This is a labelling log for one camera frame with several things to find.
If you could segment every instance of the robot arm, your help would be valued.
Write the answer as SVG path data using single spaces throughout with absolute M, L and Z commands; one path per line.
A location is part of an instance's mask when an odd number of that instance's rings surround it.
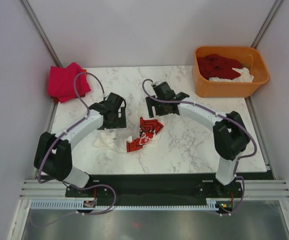
M 159 84 L 153 84 L 152 87 L 156 93 L 155 98 L 158 100 L 195 102 L 189 97 L 189 95 L 183 92 L 176 95 L 165 81 Z M 208 109 L 208 107 L 205 106 L 202 106 L 203 108 L 201 108 L 187 103 L 161 103 L 150 97 L 146 97 L 145 100 L 150 118 L 154 117 L 154 107 L 155 114 L 158 116 L 177 114 L 183 117 L 188 117 L 212 131 L 215 150 L 220 155 L 218 170 L 215 177 L 223 185 L 228 185 L 235 179 L 238 167 L 237 158 L 246 149 L 246 146 L 250 141 L 250 138 L 239 127 L 225 119 L 222 119 L 218 115 L 212 114 L 203 109 Z M 239 113 L 235 111 L 232 111 L 229 114 L 225 114 L 224 112 L 217 113 L 236 121 L 245 128 Z
M 110 93 L 108 98 L 89 106 L 89 114 L 85 114 L 74 122 L 70 131 L 62 130 L 56 134 L 44 132 L 39 139 L 34 166 L 39 169 L 43 158 L 52 143 L 65 132 L 58 140 L 52 152 L 47 156 L 42 171 L 49 176 L 66 183 L 83 188 L 89 181 L 89 175 L 73 166 L 71 152 L 74 147 L 88 134 L 95 130 L 126 128 L 126 101 L 115 93 Z

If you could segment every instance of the dark red cloth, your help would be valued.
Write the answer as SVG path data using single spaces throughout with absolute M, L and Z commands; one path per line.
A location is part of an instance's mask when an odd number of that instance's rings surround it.
M 163 127 L 164 125 L 157 119 L 144 120 L 140 117 L 140 136 L 132 142 L 126 142 L 126 152 L 130 153 L 142 149 Z
M 233 68 L 243 68 L 243 65 L 239 61 L 218 54 L 198 57 L 197 61 L 199 71 L 205 79 L 218 77 L 220 79 L 232 80 L 241 76 L 241 74 L 233 70 Z
M 75 62 L 65 68 L 52 66 L 48 82 L 49 96 L 55 98 L 55 102 L 59 101 L 60 103 L 76 98 L 74 79 L 77 74 L 82 72 L 85 72 L 85 70 Z M 76 88 L 81 97 L 91 91 L 85 74 L 78 77 Z

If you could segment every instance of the marble surface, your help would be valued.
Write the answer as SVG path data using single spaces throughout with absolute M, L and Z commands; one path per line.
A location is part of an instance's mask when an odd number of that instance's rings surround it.
M 139 118 L 148 117 L 145 94 L 141 84 L 144 79 L 167 81 L 177 93 L 184 92 L 197 102 L 215 110 L 240 113 L 246 129 L 256 139 L 256 134 L 243 98 L 200 98 L 195 94 L 191 66 L 145 66 L 87 68 L 102 82 L 108 95 L 119 94 L 127 102 L 127 128 L 136 138 L 139 135 Z M 102 100 L 97 81 L 87 77 L 92 91 L 83 98 L 87 105 Z M 149 93 L 154 94 L 150 84 Z M 68 127 L 86 111 L 78 99 L 58 104 L 52 132 Z M 156 145 L 144 146 L 131 153 L 118 153 L 93 147 L 99 136 L 94 131 L 83 139 L 72 151 L 73 165 L 89 174 L 173 174 L 173 173 L 215 173 L 219 155 L 214 148 L 213 134 L 207 128 L 185 117 L 170 114 L 160 117 L 164 124 L 161 138 Z M 253 151 L 250 142 L 244 151 Z M 240 161 L 238 172 L 265 172 L 266 166 L 260 150 L 255 156 Z

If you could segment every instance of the wall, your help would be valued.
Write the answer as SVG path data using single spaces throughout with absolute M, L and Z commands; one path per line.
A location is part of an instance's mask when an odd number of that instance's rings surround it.
M 272 168 L 289 184 L 289 0 L 285 1 L 258 47 L 270 81 L 253 96 Z
M 274 0 L 28 0 L 59 60 L 191 65 L 201 45 L 248 45 Z
M 0 0 L 0 240 L 6 239 L 24 179 L 31 177 L 52 101 L 53 64 L 17 0 Z

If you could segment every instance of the plastic bin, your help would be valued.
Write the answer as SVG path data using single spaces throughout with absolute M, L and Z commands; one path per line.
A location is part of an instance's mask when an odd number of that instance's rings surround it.
M 222 57 L 236 59 L 250 70 L 254 76 L 253 82 L 217 82 L 205 79 L 199 71 L 197 58 L 210 54 L 219 54 Z M 261 85 L 269 80 L 266 64 L 256 49 L 248 46 L 201 46 L 195 50 L 192 77 L 195 93 L 205 97 L 237 97 L 251 96 Z

